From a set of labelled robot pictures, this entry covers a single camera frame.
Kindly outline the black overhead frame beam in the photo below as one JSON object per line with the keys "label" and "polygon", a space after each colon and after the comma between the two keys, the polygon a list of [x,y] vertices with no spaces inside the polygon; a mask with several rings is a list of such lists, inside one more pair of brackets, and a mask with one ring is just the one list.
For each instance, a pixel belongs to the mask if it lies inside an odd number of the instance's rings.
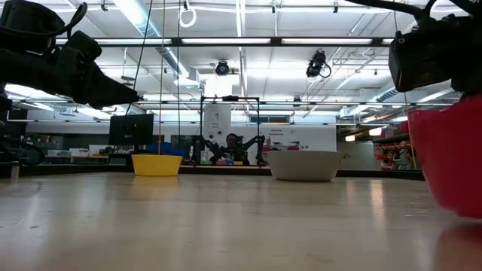
{"label": "black overhead frame beam", "polygon": [[95,38],[101,47],[388,47],[393,38]]}

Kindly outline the black metal frame rig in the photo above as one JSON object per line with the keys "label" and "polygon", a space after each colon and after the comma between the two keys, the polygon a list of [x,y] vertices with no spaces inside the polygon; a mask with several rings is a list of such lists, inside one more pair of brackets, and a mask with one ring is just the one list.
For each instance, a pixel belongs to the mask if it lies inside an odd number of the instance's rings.
{"label": "black metal frame rig", "polygon": [[[260,122],[260,99],[258,97],[242,96],[201,96],[200,98],[200,135],[199,142],[203,146],[202,151],[207,148],[201,141],[201,137],[217,143],[220,147],[226,146],[226,136],[232,132],[232,107],[235,105],[246,105],[255,111],[256,135],[261,134]],[[227,161],[227,165],[234,165],[236,162]]]}

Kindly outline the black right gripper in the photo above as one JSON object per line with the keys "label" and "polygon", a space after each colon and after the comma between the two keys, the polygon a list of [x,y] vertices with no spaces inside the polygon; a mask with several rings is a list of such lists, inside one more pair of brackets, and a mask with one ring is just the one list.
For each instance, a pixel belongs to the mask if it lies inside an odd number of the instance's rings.
{"label": "black right gripper", "polygon": [[455,72],[451,87],[464,95],[482,95],[482,19],[473,16],[447,18],[456,24]]}

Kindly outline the yellow plastic bowl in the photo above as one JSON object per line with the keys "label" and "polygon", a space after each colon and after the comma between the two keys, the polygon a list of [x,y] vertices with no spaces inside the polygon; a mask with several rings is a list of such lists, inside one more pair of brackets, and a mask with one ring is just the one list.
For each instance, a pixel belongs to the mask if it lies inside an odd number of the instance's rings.
{"label": "yellow plastic bowl", "polygon": [[181,156],[157,154],[133,154],[134,172],[138,176],[172,177],[178,174]]}

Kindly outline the black table edge rail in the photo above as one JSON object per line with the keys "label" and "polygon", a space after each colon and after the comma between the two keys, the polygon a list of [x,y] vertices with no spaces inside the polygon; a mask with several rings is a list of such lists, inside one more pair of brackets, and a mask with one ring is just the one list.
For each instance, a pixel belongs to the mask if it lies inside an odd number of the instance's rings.
{"label": "black table edge rail", "polygon": [[[20,166],[19,176],[36,176],[36,175],[64,175],[64,174],[81,174],[96,172],[128,172],[134,173],[132,166],[115,166],[115,165],[74,165],[74,164],[53,164],[39,166]],[[195,175],[271,175],[270,169],[259,168],[256,166],[182,166],[180,174]],[[368,170],[338,170],[337,177],[353,177],[353,178],[398,178],[424,181],[425,178],[421,171],[368,171]]]}

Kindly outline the storage shelf with red items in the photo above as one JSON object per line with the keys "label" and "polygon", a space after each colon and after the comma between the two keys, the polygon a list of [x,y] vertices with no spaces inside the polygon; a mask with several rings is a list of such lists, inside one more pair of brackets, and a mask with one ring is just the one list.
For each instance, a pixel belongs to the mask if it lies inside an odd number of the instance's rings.
{"label": "storage shelf with red items", "polygon": [[410,135],[395,135],[377,139],[374,144],[374,159],[382,171],[417,171],[421,169]]}

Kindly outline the white plastic bowl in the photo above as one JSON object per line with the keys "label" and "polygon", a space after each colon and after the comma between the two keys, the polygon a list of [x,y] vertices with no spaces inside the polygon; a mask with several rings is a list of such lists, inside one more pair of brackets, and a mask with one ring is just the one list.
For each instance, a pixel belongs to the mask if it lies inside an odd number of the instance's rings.
{"label": "white plastic bowl", "polygon": [[338,151],[270,151],[267,153],[272,176],[281,181],[329,182],[340,168],[343,154]]}

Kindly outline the person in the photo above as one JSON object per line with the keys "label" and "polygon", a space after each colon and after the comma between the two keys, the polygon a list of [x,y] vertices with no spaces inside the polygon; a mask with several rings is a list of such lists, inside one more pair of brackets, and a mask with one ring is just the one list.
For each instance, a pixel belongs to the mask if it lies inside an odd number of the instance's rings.
{"label": "person", "polygon": [[230,133],[226,136],[226,146],[221,146],[217,153],[216,160],[229,160],[241,162],[243,166],[249,165],[248,157],[243,145],[239,142],[236,134]]}

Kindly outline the black computer monitor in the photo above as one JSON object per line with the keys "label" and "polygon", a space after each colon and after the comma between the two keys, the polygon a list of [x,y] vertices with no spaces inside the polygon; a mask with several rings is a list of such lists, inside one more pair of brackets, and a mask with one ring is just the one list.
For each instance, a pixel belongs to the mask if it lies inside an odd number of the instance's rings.
{"label": "black computer monitor", "polygon": [[153,142],[154,115],[132,114],[110,118],[110,145],[149,145]]}

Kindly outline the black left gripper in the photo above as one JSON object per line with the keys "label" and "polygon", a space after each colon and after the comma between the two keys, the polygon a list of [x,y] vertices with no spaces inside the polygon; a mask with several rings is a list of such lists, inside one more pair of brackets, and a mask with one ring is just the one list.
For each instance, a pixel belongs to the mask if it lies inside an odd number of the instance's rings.
{"label": "black left gripper", "polygon": [[44,55],[0,48],[0,96],[6,96],[7,84],[68,96],[93,108],[140,100],[135,90],[106,76],[90,51],[75,47]]}

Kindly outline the red plastic bowl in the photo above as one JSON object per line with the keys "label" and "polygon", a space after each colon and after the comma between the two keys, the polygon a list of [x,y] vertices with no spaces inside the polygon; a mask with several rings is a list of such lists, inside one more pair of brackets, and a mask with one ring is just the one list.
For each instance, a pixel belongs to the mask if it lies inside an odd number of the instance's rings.
{"label": "red plastic bowl", "polygon": [[482,96],[408,115],[410,141],[435,202],[482,218]]}

